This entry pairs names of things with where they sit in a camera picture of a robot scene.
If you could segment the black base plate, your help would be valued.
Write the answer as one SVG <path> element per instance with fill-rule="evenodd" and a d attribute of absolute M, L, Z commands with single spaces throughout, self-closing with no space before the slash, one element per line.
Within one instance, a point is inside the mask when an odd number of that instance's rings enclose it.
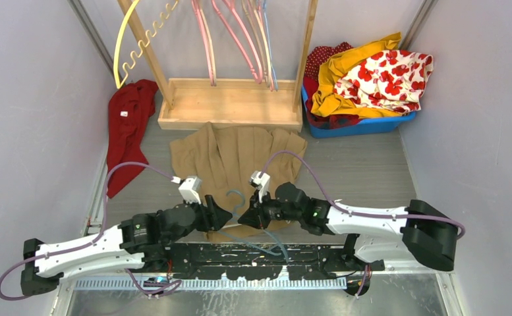
<path fill-rule="evenodd" d="M 286 253 L 277 249 L 265 253 L 262 248 L 261 244 L 173 244 L 138 272 L 186 280 L 274 280 L 281 273 L 289 280 L 327 280 L 358 275 L 366 266 L 341 244 L 287 244 Z"/>

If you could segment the wooden hanger rack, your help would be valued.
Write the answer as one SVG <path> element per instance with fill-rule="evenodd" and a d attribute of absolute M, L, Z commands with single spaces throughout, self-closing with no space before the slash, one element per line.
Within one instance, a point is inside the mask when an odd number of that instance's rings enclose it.
<path fill-rule="evenodd" d="M 300 90 L 318 4 L 308 2 L 296 78 L 280 80 L 277 77 L 279 90 L 272 92 L 264 82 L 256 36 L 241 2 L 212 1 L 210 7 L 235 42 L 250 78 L 222 78 L 216 74 L 216 86 L 211 86 L 209 76 L 167 78 L 154 51 L 155 38 L 179 6 L 178 1 L 167 3 L 148 27 L 142 25 L 136 13 L 137 1 L 120 1 L 123 19 L 113 54 L 116 86 L 123 87 L 131 70 L 144 59 L 162 96 L 157 119 L 162 129 L 194 130 L 210 122 L 220 128 L 247 125 L 300 131 L 303 115 Z"/>

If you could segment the dark red garment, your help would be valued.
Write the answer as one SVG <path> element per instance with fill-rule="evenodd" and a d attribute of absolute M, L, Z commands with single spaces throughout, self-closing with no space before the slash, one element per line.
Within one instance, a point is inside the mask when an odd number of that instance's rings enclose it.
<path fill-rule="evenodd" d="M 158 91 L 156 82 L 139 80 L 122 87 L 110 99 L 106 157 L 109 171 L 125 162 L 148 163 L 140 145 L 148 121 L 156 111 L 154 97 Z"/>

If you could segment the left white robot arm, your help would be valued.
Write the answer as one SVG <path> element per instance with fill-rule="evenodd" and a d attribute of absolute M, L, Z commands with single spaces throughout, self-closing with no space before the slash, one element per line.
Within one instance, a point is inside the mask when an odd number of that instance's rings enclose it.
<path fill-rule="evenodd" d="M 180 203 L 155 213 L 140 213 L 83 238 L 46 244 L 24 242 L 20 287 L 24 296 L 48 293 L 64 280 L 117 269 L 162 271 L 170 245 L 191 232 L 218 231 L 233 217 L 211 195 L 205 203 Z"/>

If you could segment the teal blue wire hanger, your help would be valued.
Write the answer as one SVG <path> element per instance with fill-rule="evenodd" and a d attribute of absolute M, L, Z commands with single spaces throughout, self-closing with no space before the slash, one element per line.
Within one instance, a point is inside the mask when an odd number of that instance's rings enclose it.
<path fill-rule="evenodd" d="M 239 209 L 241 207 L 245 206 L 246 198 L 245 198 L 245 195 L 241 191 L 236 190 L 236 189 L 228 190 L 227 193 L 225 194 L 225 196 L 228 197 L 231 194 L 238 195 L 238 197 L 240 198 L 240 201 L 235 206 L 233 206 L 233 210 L 232 210 L 233 219 L 237 220 L 240 217 Z M 289 263 L 289 254 L 287 251 L 287 247 L 275 234 L 273 234 L 272 232 L 270 232 L 268 230 L 262 230 L 259 232 L 259 234 L 264 233 L 265 235 L 267 235 L 269 238 L 271 238 L 275 242 L 274 246 L 269 246 L 267 248 L 264 248 L 263 246 L 258 246 L 254 242 L 248 241 L 247 238 L 253 237 L 253 236 L 257 235 L 257 233 L 254 233 L 254 232 L 248 233 L 248 232 L 240 231 L 240 225 L 238 223 L 235 223 L 232 226 L 230 226 L 230 225 L 224 226 L 221 230 L 217 231 L 217 233 L 222 236 L 225 236 L 229 239 L 232 239 L 236 242 L 240 242 L 246 246 L 249 246 L 251 248 L 259 250 L 265 254 L 276 256 L 276 257 L 279 255 L 282 255 L 285 264 Z"/>

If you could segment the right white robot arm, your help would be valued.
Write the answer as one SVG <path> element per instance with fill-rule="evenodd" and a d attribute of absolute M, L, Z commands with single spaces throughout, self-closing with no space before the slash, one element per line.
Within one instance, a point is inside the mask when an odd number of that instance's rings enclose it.
<path fill-rule="evenodd" d="M 394 208 L 354 207 L 309 197 L 294 184 L 274 196 L 256 190 L 239 223 L 265 229 L 271 221 L 296 221 L 310 234 L 345 235 L 342 261 L 356 271 L 380 260 L 414 259 L 437 271 L 454 269 L 459 223 L 430 204 L 413 199 Z"/>

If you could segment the light blue hanger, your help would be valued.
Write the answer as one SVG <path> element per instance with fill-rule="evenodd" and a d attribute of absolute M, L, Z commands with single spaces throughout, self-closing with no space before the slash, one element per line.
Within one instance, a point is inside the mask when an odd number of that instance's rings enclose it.
<path fill-rule="evenodd" d="M 273 53 L 272 53 L 272 46 L 271 46 L 270 27 L 269 27 L 268 16 L 267 16 L 267 2 L 268 2 L 267 0 L 262 1 L 261 13 L 263 14 L 263 22 L 264 22 L 267 44 L 268 44 L 268 53 L 270 56 L 270 74 L 271 74 L 271 79 L 272 79 L 272 88 L 275 92 L 277 92 L 279 90 L 279 84 L 277 81 L 277 75 L 276 75 L 275 68 L 273 65 Z"/>

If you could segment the white red floral garment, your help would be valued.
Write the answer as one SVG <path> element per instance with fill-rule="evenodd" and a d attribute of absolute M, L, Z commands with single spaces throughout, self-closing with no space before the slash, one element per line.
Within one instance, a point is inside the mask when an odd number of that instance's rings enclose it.
<path fill-rule="evenodd" d="M 334 94 L 351 102 L 362 119 L 401 117 L 421 110 L 434 57 L 405 50 L 384 50 L 363 60 L 338 79 Z"/>

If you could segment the red polka dot garment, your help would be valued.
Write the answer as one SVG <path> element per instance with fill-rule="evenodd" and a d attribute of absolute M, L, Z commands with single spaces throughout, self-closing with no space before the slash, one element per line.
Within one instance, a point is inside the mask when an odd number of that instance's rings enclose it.
<path fill-rule="evenodd" d="M 304 75 L 314 81 L 318 80 L 318 73 L 320 66 L 325 63 L 331 56 L 348 51 L 353 46 L 347 42 L 342 42 L 335 47 L 332 46 L 317 46 L 307 56 Z"/>

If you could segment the tan brown skirt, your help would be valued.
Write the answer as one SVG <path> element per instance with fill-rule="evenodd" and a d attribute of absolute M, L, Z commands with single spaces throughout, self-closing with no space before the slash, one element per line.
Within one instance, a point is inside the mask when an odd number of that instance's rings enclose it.
<path fill-rule="evenodd" d="M 299 177 L 308 142 L 296 132 L 276 128 L 234 126 L 217 128 L 208 122 L 193 134 L 169 144 L 171 164 L 181 178 L 198 176 L 200 195 L 211 195 L 229 212 L 242 215 L 254 193 L 250 177 L 264 171 L 269 192 Z"/>

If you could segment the beige hanger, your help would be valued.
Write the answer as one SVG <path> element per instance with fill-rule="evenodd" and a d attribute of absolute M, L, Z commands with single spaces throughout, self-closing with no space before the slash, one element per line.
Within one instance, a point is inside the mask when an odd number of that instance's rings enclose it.
<path fill-rule="evenodd" d="M 275 83 L 273 81 L 270 49 L 268 46 L 268 39 L 264 27 L 264 19 L 262 12 L 261 1 L 242 1 L 242 9 L 248 18 L 252 31 L 256 36 L 256 42 L 260 51 L 260 61 L 262 63 L 263 79 L 266 86 L 270 91 L 275 90 Z"/>

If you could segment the blue plastic bin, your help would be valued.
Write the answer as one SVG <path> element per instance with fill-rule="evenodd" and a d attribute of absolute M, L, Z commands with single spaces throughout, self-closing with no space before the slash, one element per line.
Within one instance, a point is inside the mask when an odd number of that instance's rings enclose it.
<path fill-rule="evenodd" d="M 322 129 L 309 124 L 310 135 L 314 138 L 334 138 L 342 136 L 357 136 L 364 134 L 380 134 L 392 132 L 404 122 L 413 120 L 417 112 L 411 112 L 401 117 L 367 118 L 358 124 L 336 129 Z"/>

